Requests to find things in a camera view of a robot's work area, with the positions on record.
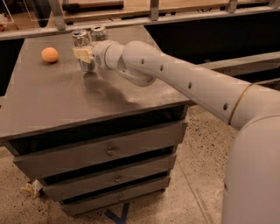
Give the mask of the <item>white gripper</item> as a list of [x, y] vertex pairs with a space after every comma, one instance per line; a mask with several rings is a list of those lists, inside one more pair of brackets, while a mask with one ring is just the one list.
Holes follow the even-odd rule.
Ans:
[[110, 69], [114, 59], [116, 58], [116, 51], [113, 46], [117, 46], [118, 43], [111, 40], [95, 41], [90, 46], [74, 47], [74, 56], [86, 63], [91, 63], [94, 59], [95, 64], [103, 69]]

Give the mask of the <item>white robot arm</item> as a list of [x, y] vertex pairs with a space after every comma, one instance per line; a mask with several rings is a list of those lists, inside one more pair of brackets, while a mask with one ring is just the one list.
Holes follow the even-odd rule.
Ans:
[[158, 78], [239, 131], [227, 160], [222, 224], [280, 224], [280, 92], [176, 59], [141, 41], [76, 47], [76, 58], [140, 87]]

